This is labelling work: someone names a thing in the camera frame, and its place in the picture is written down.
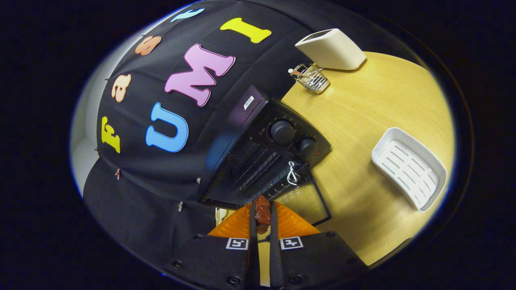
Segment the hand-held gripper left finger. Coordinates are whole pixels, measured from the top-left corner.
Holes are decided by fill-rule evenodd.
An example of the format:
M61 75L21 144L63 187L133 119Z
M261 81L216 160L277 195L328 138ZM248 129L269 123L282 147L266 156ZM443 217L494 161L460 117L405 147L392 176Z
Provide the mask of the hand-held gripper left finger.
M213 236L196 234L171 256L164 274L196 290L258 290L260 262L256 233L256 205L248 211L249 236Z

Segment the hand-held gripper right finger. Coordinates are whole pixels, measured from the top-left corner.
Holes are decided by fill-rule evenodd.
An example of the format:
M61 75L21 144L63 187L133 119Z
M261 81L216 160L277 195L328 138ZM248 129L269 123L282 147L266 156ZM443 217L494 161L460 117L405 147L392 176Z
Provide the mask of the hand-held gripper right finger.
M335 231L320 232L297 213L271 203L272 288L339 288L367 266Z

